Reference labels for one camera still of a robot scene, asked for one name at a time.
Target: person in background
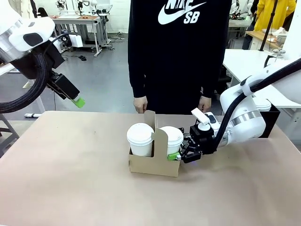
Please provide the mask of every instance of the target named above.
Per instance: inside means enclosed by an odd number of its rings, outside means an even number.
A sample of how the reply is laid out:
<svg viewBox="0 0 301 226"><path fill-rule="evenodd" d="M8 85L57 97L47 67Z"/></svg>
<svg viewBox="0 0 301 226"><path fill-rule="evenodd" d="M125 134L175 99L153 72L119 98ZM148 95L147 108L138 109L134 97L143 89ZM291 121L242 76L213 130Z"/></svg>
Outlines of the person in background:
<svg viewBox="0 0 301 226"><path fill-rule="evenodd" d="M259 0L256 11L257 21L254 31L261 31L268 27L274 3L275 0ZM295 8L295 0L278 0L271 29L278 30L283 25L285 18L295 11Z"/></svg>
<svg viewBox="0 0 301 226"><path fill-rule="evenodd" d="M252 21L251 25L248 27L247 31L253 31L254 30L255 23L256 23L256 21L255 21L256 13L255 12L257 10L258 2L259 2L259 0L254 0L253 5L251 7L251 13L252 13L252 16L253 16L253 21ZM249 49L250 43L252 42L252 39L253 39L252 36L250 36L248 34L245 36L244 44L243 44L243 49L244 50Z"/></svg>
<svg viewBox="0 0 301 226"><path fill-rule="evenodd" d="M230 7L228 0L131 0L128 66L138 113L209 111Z"/></svg>

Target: gray floor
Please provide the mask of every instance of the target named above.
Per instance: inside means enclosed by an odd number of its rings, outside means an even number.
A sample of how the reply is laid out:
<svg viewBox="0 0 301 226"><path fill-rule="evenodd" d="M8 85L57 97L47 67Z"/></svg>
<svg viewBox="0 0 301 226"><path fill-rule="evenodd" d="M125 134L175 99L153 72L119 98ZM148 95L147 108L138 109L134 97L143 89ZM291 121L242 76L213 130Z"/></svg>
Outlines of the gray floor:
<svg viewBox="0 0 301 226"><path fill-rule="evenodd" d="M65 74L81 91L86 105L79 109L71 101L55 97L56 110L85 112L135 113L133 93L129 83L127 66L127 42L115 43L114 51L104 49L97 57L90 52L64 53L68 61L62 64L58 73ZM84 55L87 61L77 57ZM27 79L21 74L5 74L0 77L0 102L11 101L27 92L22 89ZM54 94L46 89L41 95L47 111L54 110ZM212 112L221 115L217 99L213 99ZM18 112L5 114L8 120L25 120L25 113L40 113L34 102Z"/></svg>

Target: nike sb logo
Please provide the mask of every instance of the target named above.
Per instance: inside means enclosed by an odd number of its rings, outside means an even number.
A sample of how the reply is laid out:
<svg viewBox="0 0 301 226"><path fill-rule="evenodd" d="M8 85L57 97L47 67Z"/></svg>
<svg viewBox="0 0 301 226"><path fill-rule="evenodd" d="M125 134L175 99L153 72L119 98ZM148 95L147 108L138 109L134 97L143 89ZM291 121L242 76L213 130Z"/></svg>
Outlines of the nike sb logo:
<svg viewBox="0 0 301 226"><path fill-rule="evenodd" d="M158 15L158 21L160 24L169 24L176 19L180 18L181 16L185 15L184 24L194 24L198 21L198 17L200 15L199 11L194 11L195 8L204 5L206 2L197 4L195 6L192 6L193 0L168 0L168 3L163 6L161 9L159 15ZM167 14L166 11L169 9L180 9L179 11Z"/></svg>

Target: cardboard drink carrier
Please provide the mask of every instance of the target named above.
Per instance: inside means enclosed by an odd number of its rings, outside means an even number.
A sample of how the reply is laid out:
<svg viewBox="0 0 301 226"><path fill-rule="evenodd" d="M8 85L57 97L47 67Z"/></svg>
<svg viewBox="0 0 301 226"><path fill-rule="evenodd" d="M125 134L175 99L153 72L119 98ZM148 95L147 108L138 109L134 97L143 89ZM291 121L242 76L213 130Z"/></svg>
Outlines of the cardboard drink carrier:
<svg viewBox="0 0 301 226"><path fill-rule="evenodd" d="M144 123L151 126L155 133L152 134L151 157L133 155L129 152L128 165L131 172L178 177L180 161L167 159L168 136L166 132L156 126L156 114L153 111L144 113Z"/></svg>

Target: cup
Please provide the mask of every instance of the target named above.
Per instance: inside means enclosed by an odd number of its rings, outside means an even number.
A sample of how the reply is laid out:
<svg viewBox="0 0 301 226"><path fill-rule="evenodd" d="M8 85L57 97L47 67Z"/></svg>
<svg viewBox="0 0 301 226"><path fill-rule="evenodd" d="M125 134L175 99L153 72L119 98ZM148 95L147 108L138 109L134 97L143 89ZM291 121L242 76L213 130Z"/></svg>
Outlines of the cup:
<svg viewBox="0 0 301 226"><path fill-rule="evenodd" d="M134 155L151 157L152 133L153 128L145 123L137 123L130 127L127 131L127 140Z"/></svg>
<svg viewBox="0 0 301 226"><path fill-rule="evenodd" d="M172 126L165 126L160 129L166 132L168 136L167 155L178 152L184 140L183 133L178 128Z"/></svg>

